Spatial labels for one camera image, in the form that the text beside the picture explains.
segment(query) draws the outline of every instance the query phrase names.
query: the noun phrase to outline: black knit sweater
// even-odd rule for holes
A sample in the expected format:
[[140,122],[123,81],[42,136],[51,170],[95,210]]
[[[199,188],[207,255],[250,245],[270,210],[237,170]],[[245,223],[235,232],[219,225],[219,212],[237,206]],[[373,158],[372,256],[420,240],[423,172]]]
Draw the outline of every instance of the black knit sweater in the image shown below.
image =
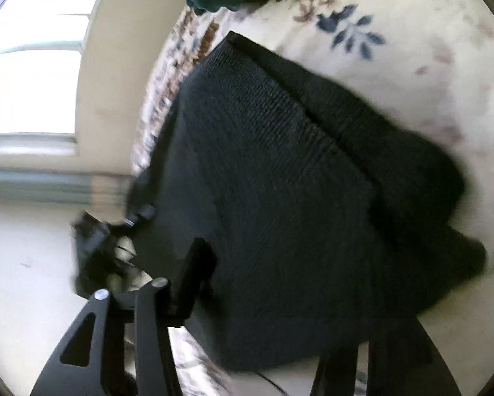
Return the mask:
[[153,277],[210,243],[187,328],[252,371],[364,341],[480,272],[483,246],[447,226],[463,189],[437,146],[232,33],[183,83],[129,211],[158,206],[134,237]]

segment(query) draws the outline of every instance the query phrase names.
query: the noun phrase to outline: bright window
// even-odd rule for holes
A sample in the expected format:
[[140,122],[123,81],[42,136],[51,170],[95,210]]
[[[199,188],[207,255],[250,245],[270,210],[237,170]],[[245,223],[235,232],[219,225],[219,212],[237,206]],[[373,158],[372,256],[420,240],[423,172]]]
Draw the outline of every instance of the bright window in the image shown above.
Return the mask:
[[82,45],[96,0],[0,9],[0,135],[75,134]]

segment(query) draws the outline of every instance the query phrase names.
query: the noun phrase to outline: white wall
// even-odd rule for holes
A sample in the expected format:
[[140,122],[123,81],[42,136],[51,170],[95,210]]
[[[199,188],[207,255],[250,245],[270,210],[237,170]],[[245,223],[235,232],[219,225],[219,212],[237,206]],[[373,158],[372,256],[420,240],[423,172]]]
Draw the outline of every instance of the white wall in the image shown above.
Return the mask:
[[[76,271],[72,205],[0,204],[0,375],[28,396],[85,300],[72,291]],[[92,209],[116,221],[122,210]]]
[[77,157],[0,156],[0,167],[130,173],[151,68],[185,0],[101,0],[77,90]]

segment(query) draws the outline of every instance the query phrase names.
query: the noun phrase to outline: bed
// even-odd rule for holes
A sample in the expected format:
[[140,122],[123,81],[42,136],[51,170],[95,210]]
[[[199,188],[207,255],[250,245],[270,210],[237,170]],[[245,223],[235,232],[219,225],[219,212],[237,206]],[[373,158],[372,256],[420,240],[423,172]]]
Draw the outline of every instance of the bed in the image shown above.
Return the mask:
[[[202,16],[187,7],[150,75],[132,155],[135,175],[149,164],[179,84],[230,30],[343,84],[462,167],[468,191],[452,225],[483,242],[487,270],[419,319],[462,394],[478,394],[494,373],[492,12],[483,0],[283,0]],[[172,338],[177,356],[206,365],[203,394],[230,394],[228,376],[186,331]],[[180,372],[185,394],[201,394],[193,376]]]

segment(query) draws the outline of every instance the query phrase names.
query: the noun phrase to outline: metal screw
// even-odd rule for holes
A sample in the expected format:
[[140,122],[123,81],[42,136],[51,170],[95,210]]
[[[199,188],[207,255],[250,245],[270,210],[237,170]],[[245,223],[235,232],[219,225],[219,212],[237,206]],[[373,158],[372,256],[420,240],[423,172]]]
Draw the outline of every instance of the metal screw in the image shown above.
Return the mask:
[[164,277],[156,278],[151,282],[151,285],[157,289],[162,289],[169,285],[169,281]]
[[95,296],[96,300],[101,301],[106,299],[108,296],[110,296],[110,292],[109,290],[106,289],[99,289],[93,294],[93,296]]

